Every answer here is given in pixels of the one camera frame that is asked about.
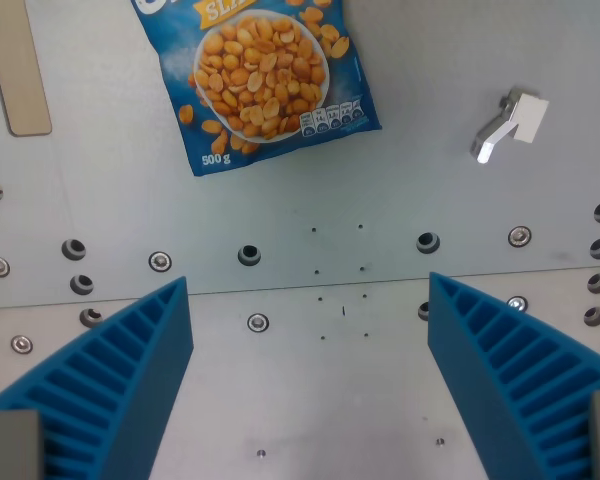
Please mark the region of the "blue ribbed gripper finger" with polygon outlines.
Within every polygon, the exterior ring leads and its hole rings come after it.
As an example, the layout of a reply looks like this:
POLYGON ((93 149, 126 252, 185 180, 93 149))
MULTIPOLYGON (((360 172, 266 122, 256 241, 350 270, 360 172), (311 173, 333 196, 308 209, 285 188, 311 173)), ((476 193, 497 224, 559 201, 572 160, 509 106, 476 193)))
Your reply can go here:
POLYGON ((193 349, 179 278, 33 367, 0 411, 40 416, 46 479, 146 479, 193 349))
POLYGON ((428 346, 491 479, 590 479, 600 355, 527 313, 433 273, 428 346))

